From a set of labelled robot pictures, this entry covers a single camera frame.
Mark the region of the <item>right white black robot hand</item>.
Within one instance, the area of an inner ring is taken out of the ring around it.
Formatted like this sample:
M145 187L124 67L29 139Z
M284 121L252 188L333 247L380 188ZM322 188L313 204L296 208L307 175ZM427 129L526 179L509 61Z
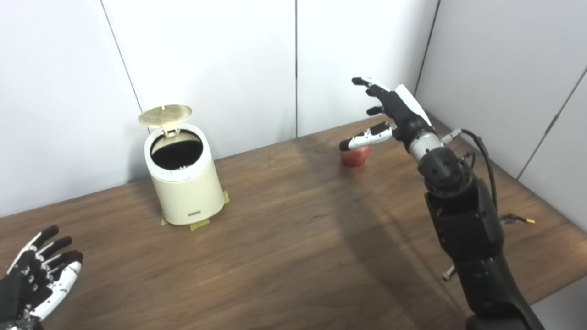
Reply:
M355 137L341 141L339 144L340 151L348 152L364 148L391 138L402 142L405 148L409 148L413 141L423 137L425 134L436 135L430 119L413 94L403 84L390 89L370 77L353 77L351 82L357 86L364 86L367 95L375 97L381 103L380 106L371 107L367 110L369 116L384 114L392 119L393 123L390 124L384 121L363 133L357 134Z

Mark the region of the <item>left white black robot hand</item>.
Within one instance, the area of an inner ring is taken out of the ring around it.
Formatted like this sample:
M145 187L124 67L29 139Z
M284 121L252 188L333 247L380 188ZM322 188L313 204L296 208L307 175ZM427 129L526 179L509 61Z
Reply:
M73 239L55 239L59 232L57 225L38 232L2 274L2 330L42 330L44 320L63 303L78 281L84 255L77 249L65 252Z

